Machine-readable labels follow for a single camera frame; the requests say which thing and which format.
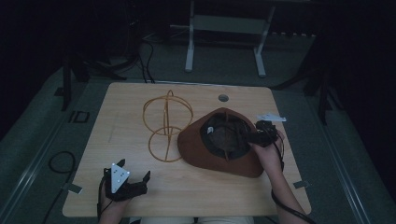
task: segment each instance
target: person's right hand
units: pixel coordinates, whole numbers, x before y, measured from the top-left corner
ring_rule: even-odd
[[[122,216],[132,199],[127,199],[121,202],[114,202],[113,200],[106,197],[106,181],[102,185],[101,192],[101,216],[99,224],[117,224],[122,220]]]
[[[277,131],[277,133],[279,134],[279,137],[275,141],[275,144],[277,145],[277,148],[281,150],[283,144],[282,141],[285,136],[280,131]],[[258,155],[262,167],[264,168],[265,172],[268,175],[271,174],[272,172],[282,173],[281,162],[278,153],[276,152],[277,149],[274,146],[274,144],[271,144],[267,147],[261,147],[253,143],[249,143],[249,144]]]

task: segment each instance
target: hat brim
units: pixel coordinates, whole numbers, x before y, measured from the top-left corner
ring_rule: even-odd
[[[259,177],[263,172],[263,168],[254,150],[249,150],[247,154],[238,159],[226,160],[212,154],[205,147],[200,134],[200,129],[207,120],[217,113],[228,113],[229,115],[236,116],[244,120],[250,127],[250,130],[256,132],[256,128],[253,123],[251,123],[251,121],[245,116],[225,107],[216,109],[196,120],[178,135],[177,147],[181,158],[190,165],[199,168],[246,177]]]

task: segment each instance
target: wire frame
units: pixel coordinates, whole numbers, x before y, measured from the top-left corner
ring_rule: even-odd
[[[152,129],[149,127],[148,123],[147,123],[147,119],[146,119],[146,115],[147,115],[147,110],[148,107],[151,103],[153,103],[154,101],[158,101],[158,100],[163,100],[164,104],[163,104],[163,126],[159,129]],[[180,103],[181,105],[184,105],[189,111],[190,111],[190,120],[187,123],[187,125],[185,127],[176,127],[173,125],[170,125],[170,120],[169,120],[169,102],[170,101],[174,101],[177,103]],[[143,122],[145,123],[145,126],[152,132],[149,140],[148,140],[148,151],[149,153],[158,161],[163,161],[163,162],[173,162],[173,161],[178,161],[181,159],[181,157],[179,156],[176,159],[169,159],[169,150],[170,150],[170,146],[171,146],[171,141],[172,141],[172,136],[179,134],[180,132],[182,132],[184,129],[186,129],[192,122],[192,118],[193,118],[193,112],[192,112],[192,107],[191,105],[184,100],[181,97],[175,96],[173,91],[170,90],[168,91],[168,93],[166,95],[160,96],[160,97],[156,97],[153,98],[151,100],[148,100],[144,106],[143,106]],[[161,158],[157,155],[154,154],[154,152],[151,149],[151,140],[153,138],[154,135],[159,134],[159,135],[164,135],[167,137],[167,147],[166,147],[166,152],[164,155],[164,158]]]

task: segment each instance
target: brown hat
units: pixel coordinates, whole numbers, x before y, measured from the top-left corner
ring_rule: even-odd
[[[181,157],[187,163],[209,170],[259,177],[263,168],[246,140],[256,128],[245,116],[219,108],[196,120],[177,138]]]

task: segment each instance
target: table top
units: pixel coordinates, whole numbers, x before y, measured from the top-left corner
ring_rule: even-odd
[[[113,83],[93,126],[73,184],[83,188],[80,194],[69,192],[64,203],[67,217],[96,217],[97,193],[103,169],[125,159],[123,168],[131,172],[129,182],[140,182],[151,171],[148,193],[132,199],[127,217],[213,217],[267,216],[276,214],[271,185],[265,172],[248,178],[197,168],[183,160],[163,162],[149,152],[149,139],[163,127],[164,100],[153,101],[143,113],[144,104],[172,91],[191,105],[192,122],[220,107],[243,114],[253,123],[257,115],[279,115],[271,90],[263,87],[235,87],[184,84]],[[220,95],[229,100],[222,102]],[[169,101],[169,123],[184,128],[191,113],[179,102]],[[281,122],[273,122],[285,134],[284,175],[306,213],[311,212],[304,188],[292,184],[301,181],[290,143]],[[168,145],[165,135],[154,134],[150,149],[164,156]],[[177,159],[177,135],[170,140],[168,159]]]

